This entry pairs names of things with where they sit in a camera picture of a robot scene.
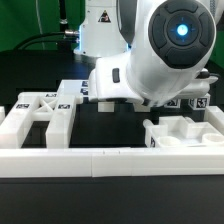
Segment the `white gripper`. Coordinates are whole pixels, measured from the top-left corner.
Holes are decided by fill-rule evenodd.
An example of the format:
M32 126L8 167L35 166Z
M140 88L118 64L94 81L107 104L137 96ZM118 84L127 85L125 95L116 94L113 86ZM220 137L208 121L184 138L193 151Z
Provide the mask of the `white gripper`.
M96 66L88 79L90 101L116 101L142 104L141 97L127 80L127 64L130 53L122 53L96 60Z

